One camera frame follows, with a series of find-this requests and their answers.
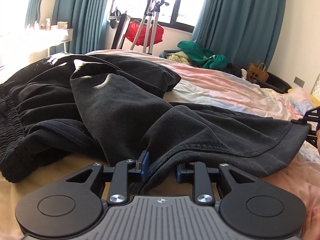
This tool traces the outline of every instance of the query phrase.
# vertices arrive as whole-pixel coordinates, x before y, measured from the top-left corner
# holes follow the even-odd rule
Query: elastic waistband
[[[0,85],[0,171],[9,182],[19,182],[36,169],[36,164],[23,147],[24,129],[10,96]]]

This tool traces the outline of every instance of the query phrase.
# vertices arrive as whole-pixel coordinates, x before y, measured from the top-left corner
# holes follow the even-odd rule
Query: crosshair logo
[[[166,202],[166,200],[164,198],[159,198],[157,202],[160,204],[163,204],[164,202]]]

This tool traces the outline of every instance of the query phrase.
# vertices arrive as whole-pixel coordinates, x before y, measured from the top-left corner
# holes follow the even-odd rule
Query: black pants
[[[148,181],[160,184],[178,163],[229,163],[265,177],[286,167],[309,125],[215,106],[167,103],[180,81],[152,62],[119,55],[60,53],[0,85],[0,170],[18,182],[75,152],[110,165],[150,152]]]

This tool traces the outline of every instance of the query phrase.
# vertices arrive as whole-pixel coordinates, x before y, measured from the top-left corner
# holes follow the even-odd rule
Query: metal pivot bolt
[[[125,197],[120,194],[111,195],[109,200],[113,203],[121,203],[125,200]]]
[[[199,202],[202,202],[202,203],[208,203],[208,202],[211,202],[212,201],[212,196],[208,195],[208,194],[202,194],[202,195],[199,195],[197,197],[197,200]]]

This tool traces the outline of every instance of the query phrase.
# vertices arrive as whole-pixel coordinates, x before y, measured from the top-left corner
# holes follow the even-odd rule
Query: pastel tie-dye bedding
[[[312,102],[302,89],[280,95],[235,76],[208,69],[193,68],[167,59],[130,50],[103,50],[92,53],[112,53],[137,57],[171,68],[181,76],[172,92],[165,94],[168,102],[188,102],[214,105],[234,111],[273,117],[283,120],[301,118]],[[21,67],[0,71],[0,83],[7,80]],[[18,240],[22,237],[14,216],[16,203],[28,192],[56,181],[80,168],[95,162],[82,155],[71,155],[52,165],[39,168],[23,181],[12,184],[0,176],[0,239]],[[302,199],[308,210],[320,205],[320,157],[316,148],[305,142],[290,165],[265,178]],[[108,185],[103,197],[106,197]],[[173,177],[150,194],[191,194],[191,185],[178,185]]]

